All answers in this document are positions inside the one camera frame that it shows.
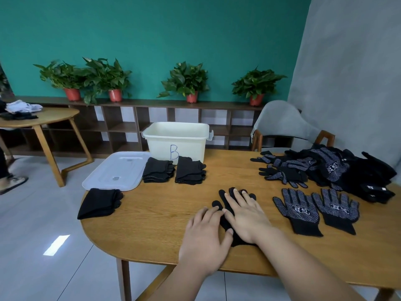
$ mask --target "chair backrest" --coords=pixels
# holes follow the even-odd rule
[[[290,136],[302,138],[313,143],[320,130],[306,122],[298,109],[283,100],[267,103],[253,126],[251,139],[255,130],[263,136]]]

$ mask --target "bin handle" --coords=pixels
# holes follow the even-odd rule
[[[212,132],[209,132],[209,138],[206,139],[206,140],[212,140],[212,139],[213,139],[213,136],[214,136],[214,132],[213,132],[213,130],[212,130]]]

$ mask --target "plastic bin lid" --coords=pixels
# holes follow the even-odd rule
[[[82,187],[86,190],[91,188],[132,190],[141,182],[149,157],[149,152],[113,153],[89,174],[83,181]]]

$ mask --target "pothos plant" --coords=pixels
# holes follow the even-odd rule
[[[234,86],[233,94],[242,96],[246,94],[249,98],[256,99],[258,95],[266,93],[276,93],[276,81],[287,78],[285,75],[277,75],[272,70],[258,70],[249,71],[241,79],[232,83]]]
[[[41,69],[41,80],[49,80],[54,88],[82,89],[88,72],[64,61],[59,64],[57,62],[57,60],[53,60],[48,66],[34,64]]]
[[[96,96],[107,92],[108,90],[120,89],[124,90],[131,85],[128,76],[132,73],[130,70],[123,70],[120,63],[116,59],[114,65],[109,64],[105,58],[94,60],[91,58],[83,58],[86,62],[87,79],[84,82],[86,87],[91,87],[83,101],[86,104],[96,103]]]
[[[170,71],[171,78],[162,81],[165,91],[161,92],[157,97],[170,96],[170,92],[177,92],[183,96],[195,94],[196,91],[204,92],[209,90],[206,84],[207,70],[202,69],[202,63],[193,66],[185,61],[177,63]]]

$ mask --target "person's leg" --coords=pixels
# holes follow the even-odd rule
[[[0,148],[0,195],[14,189],[28,180],[27,177],[13,177],[8,172],[6,157]]]

